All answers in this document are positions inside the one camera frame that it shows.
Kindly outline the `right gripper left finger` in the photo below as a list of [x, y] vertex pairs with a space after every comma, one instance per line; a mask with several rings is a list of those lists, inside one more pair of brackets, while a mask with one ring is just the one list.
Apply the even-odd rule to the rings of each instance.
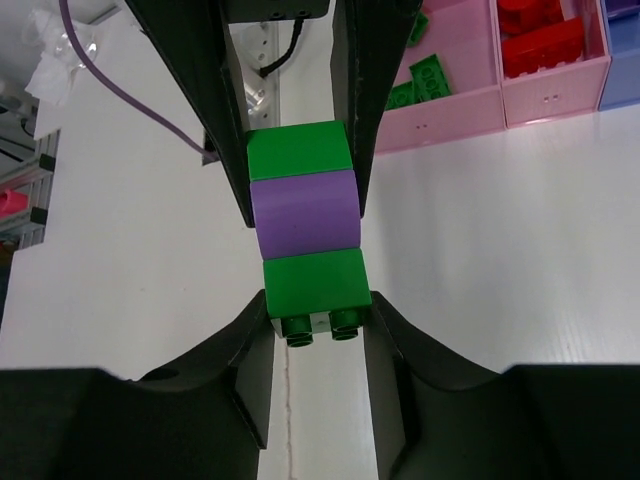
[[138, 380], [100, 368], [1, 374], [5, 479], [253, 479], [268, 443], [275, 334], [258, 293]]

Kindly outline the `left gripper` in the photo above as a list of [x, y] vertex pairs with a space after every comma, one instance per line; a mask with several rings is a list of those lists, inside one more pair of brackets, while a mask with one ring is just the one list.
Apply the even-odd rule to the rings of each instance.
[[[254, 226], [241, 67], [229, 23], [315, 19], [329, 0], [131, 0], [130, 10], [218, 154], [245, 224]], [[421, 0], [335, 3], [330, 72], [365, 212], [377, 133]]]

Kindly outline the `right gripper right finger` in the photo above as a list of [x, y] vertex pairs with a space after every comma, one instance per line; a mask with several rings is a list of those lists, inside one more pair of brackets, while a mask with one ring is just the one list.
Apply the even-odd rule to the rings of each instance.
[[635, 479], [639, 369], [521, 364], [496, 373], [380, 293], [364, 324], [382, 479]]

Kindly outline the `green lego plate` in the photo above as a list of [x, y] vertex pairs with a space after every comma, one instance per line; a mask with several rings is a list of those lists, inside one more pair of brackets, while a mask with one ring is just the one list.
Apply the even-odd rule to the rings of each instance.
[[428, 102], [452, 95], [452, 90], [439, 57], [432, 54], [409, 67], [416, 103]]

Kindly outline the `purple green lego cluster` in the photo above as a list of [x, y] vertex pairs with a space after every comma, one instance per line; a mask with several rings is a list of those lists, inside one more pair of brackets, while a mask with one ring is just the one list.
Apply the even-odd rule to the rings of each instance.
[[339, 121], [255, 130], [250, 195], [267, 311], [293, 348], [313, 341], [315, 316], [337, 341], [357, 336], [372, 298], [346, 130]]

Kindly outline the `red lego brick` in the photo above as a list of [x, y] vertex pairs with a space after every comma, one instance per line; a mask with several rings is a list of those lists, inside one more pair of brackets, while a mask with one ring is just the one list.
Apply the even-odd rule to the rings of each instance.
[[551, 24], [502, 41], [503, 71], [507, 78], [573, 63], [583, 52], [584, 27], [579, 18]]

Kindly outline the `green lego brick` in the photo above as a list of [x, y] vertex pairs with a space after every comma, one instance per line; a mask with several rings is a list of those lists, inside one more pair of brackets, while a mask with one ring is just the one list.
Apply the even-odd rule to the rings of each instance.
[[413, 28], [410, 32], [406, 46], [413, 48], [417, 46], [424, 37], [429, 25], [429, 18], [422, 11], [419, 11], [416, 15]]

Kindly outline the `red flower lego piece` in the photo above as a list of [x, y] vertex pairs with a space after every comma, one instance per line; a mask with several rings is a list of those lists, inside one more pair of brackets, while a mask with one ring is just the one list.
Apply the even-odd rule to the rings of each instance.
[[520, 35], [564, 21], [558, 0], [497, 0], [500, 31]]

